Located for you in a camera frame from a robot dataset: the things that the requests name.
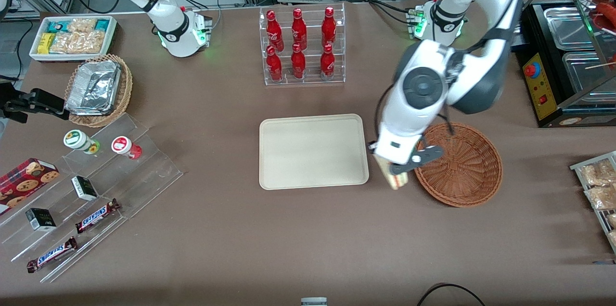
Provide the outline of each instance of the red cookie box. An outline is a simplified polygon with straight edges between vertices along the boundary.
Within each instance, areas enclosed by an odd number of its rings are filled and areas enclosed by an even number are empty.
[[[30,158],[0,177],[0,215],[59,175],[60,173],[52,164]]]

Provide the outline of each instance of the red emergency stop button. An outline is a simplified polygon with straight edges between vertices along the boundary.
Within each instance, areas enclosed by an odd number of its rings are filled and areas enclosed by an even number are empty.
[[[524,75],[531,77],[533,75],[535,75],[535,72],[537,72],[537,68],[534,65],[528,65],[528,67],[524,68]]]
[[[541,74],[541,65],[537,62],[533,62],[532,64],[526,65],[524,67],[524,75],[529,78],[537,78]]]

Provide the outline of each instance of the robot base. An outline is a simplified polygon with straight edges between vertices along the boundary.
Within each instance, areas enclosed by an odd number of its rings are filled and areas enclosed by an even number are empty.
[[[158,33],[163,47],[176,57],[188,57],[202,48],[209,47],[212,20],[194,12],[184,12],[189,18],[190,26],[178,41],[169,42]]]
[[[434,4],[433,1],[429,1],[424,5],[416,6],[414,11],[410,10],[407,12],[407,22],[414,24],[409,26],[409,36],[411,39],[435,40],[445,46],[449,46],[462,34],[464,21],[460,23],[457,29],[454,28],[449,32],[443,32],[440,30],[440,27],[434,25],[430,16],[430,9]]]

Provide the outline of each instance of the coca-cola bottle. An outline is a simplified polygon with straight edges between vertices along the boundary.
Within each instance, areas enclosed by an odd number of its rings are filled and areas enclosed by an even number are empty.
[[[266,16],[268,17],[268,39],[270,45],[274,46],[277,52],[282,52],[284,50],[284,41],[282,41],[282,28],[280,28],[280,24],[276,21],[276,13],[270,10]]]
[[[268,45],[266,49],[268,52],[268,58],[266,58],[266,63],[268,63],[268,71],[270,73],[270,78],[273,82],[281,82],[282,81],[282,63],[280,62],[280,58],[276,54],[276,49]]]
[[[291,64],[293,65],[293,76],[295,76],[297,80],[302,80],[304,75],[306,75],[306,57],[304,56],[299,43],[293,44]]]
[[[291,32],[293,32],[293,43],[299,43],[301,49],[305,50],[308,47],[308,32],[306,31],[306,22],[304,22],[300,8],[293,9]]]
[[[321,25],[321,43],[323,47],[327,43],[334,44],[336,41],[336,20],[334,20],[334,8],[325,8],[325,19]]]
[[[325,81],[332,80],[334,77],[334,62],[336,58],[332,54],[332,45],[327,43],[323,47],[323,54],[321,55],[321,78]]]

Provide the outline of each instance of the cookie box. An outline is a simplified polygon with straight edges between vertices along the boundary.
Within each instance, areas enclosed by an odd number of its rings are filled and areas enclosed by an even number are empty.
[[[101,51],[99,53],[78,53],[78,54],[45,54],[38,52],[38,46],[40,44],[40,39],[43,38],[44,34],[48,31],[50,23],[58,23],[61,21],[67,21],[73,18],[83,18],[83,19],[97,19],[97,20],[107,20],[108,25],[106,27],[105,38],[103,39],[103,45],[101,47]],[[105,15],[79,15],[79,16],[53,16],[53,17],[45,17],[41,22],[37,32],[37,36],[35,37],[35,41],[32,43],[32,47],[30,48],[30,57],[41,63],[67,63],[67,62],[79,62],[84,60],[89,60],[90,58],[95,58],[97,56],[104,56],[107,54],[109,48],[111,47],[112,41],[114,39],[114,33],[116,30],[117,21],[111,16]]]
[[[0,177],[0,216],[59,175],[52,164],[30,158]]]

